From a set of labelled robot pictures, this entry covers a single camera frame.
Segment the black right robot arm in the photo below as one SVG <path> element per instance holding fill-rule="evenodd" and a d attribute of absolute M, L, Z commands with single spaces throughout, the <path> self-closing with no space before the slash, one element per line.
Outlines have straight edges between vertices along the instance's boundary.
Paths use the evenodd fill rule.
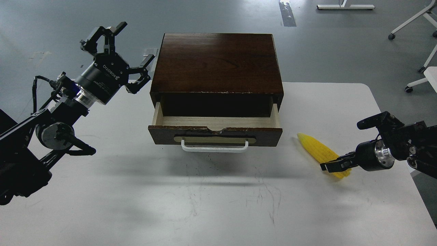
<path fill-rule="evenodd" d="M 361 167 L 370 171 L 392 168 L 395 160 L 433 178 L 437 177 L 437 127 L 424 121 L 405 125 L 385 111 L 356 124 L 359 129 L 375 127 L 380 138 L 362 142 L 356 150 L 321 164 L 323 171 L 338 173 Z"/>

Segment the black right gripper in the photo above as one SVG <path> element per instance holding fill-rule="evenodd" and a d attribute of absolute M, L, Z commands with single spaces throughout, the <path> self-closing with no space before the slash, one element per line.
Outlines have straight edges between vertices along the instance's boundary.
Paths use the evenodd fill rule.
<path fill-rule="evenodd" d="M 343 172 L 357 166 L 370 172 L 390 169 L 394 162 L 395 158 L 383 140 L 371 140 L 357 145 L 355 152 L 321 163 L 320 166 L 323 171 L 329 173 Z"/>

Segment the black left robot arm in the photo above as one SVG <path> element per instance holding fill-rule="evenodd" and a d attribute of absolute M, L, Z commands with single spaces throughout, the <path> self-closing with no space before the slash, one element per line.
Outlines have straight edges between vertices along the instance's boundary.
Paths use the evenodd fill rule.
<path fill-rule="evenodd" d="M 73 125 L 94 103 L 107 104 L 121 87 L 136 94 L 150 81 L 153 54 L 131 67 L 115 51 L 115 37 L 126 25 L 100 26 L 81 40 L 81 50 L 94 59 L 75 80 L 65 72 L 56 80 L 35 76 L 30 117 L 17 123 L 1 111 L 1 205 L 46 186 L 52 177 L 50 169 L 64 155 L 94 155 L 96 149 L 75 136 Z"/>

